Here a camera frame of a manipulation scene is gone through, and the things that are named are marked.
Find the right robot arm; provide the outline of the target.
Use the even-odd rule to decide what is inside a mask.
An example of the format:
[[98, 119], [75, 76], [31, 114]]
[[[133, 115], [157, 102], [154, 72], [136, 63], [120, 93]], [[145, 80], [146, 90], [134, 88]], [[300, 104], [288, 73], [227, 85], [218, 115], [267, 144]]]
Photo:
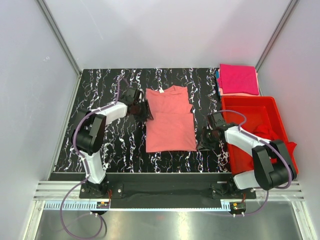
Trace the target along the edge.
[[207, 116], [197, 150], [212, 151], [223, 142], [237, 147], [253, 160], [253, 169], [234, 173], [221, 190], [220, 196], [239, 198], [247, 189], [287, 189], [297, 177], [297, 171], [286, 144], [280, 140], [259, 137], [243, 129], [241, 124], [227, 123], [223, 111]]

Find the salmon pink t shirt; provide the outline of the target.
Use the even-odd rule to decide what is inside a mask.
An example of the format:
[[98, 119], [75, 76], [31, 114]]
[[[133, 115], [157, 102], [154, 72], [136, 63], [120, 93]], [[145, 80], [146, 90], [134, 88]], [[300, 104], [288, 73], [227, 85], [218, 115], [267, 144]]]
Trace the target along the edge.
[[146, 89], [153, 120], [146, 122], [146, 152], [196, 150], [193, 105], [187, 87]]

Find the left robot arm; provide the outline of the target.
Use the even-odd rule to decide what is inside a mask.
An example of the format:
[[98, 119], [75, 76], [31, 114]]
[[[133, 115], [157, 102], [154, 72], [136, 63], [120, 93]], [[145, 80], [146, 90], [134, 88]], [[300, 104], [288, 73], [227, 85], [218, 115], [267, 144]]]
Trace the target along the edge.
[[105, 128], [115, 120], [132, 115], [137, 122], [153, 120], [148, 100], [142, 89], [128, 88], [115, 101], [93, 110], [81, 110], [75, 120], [71, 141], [85, 170], [81, 190], [97, 198], [110, 193], [100, 150]]

